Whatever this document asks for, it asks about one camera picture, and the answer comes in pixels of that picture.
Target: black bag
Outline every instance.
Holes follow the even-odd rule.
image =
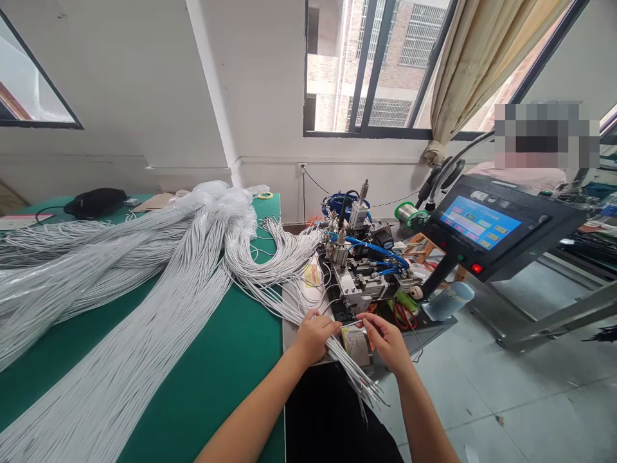
[[[79,220],[96,220],[120,209],[129,197],[115,188],[97,188],[77,195],[65,205],[64,212]]]

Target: solder wire spool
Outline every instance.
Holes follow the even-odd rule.
[[[413,206],[413,203],[406,201],[405,203],[400,203],[397,208],[394,209],[394,216],[398,220],[405,222],[407,228],[413,230],[413,220],[421,219],[423,222],[426,222],[429,218],[429,213],[417,210]]]

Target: green workbench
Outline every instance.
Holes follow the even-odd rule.
[[[152,195],[133,195],[142,201]],[[48,206],[68,203],[58,197],[20,213],[36,213]],[[280,216],[280,195],[255,199],[258,218]],[[44,223],[72,220],[61,209]],[[124,221],[126,208],[106,217]],[[263,230],[258,235],[266,237]],[[274,242],[258,239],[255,246],[269,253]],[[257,262],[269,256],[260,253]],[[75,366],[152,289],[158,277],[121,298],[52,327],[22,358],[0,373],[0,430],[47,392]],[[225,418],[267,375],[282,354],[280,319],[231,287],[208,324],[196,337],[165,379],[124,451],[120,462],[192,462]],[[242,436],[238,436],[242,445]],[[261,462],[285,460],[283,415],[264,448]]]

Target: hand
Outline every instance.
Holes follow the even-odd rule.
[[[368,338],[394,375],[398,376],[408,368],[413,368],[403,335],[397,327],[373,313],[361,313],[358,314],[358,318],[362,323],[358,323],[356,326],[366,328]],[[381,330],[383,337],[375,326]]]
[[[321,360],[326,354],[326,341],[331,335],[338,333],[342,325],[330,317],[319,315],[317,309],[308,311],[298,329],[296,341],[290,348],[298,356],[304,369]]]

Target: black pants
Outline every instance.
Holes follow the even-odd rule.
[[[394,438],[337,363],[309,368],[285,405],[287,462],[401,462]]]

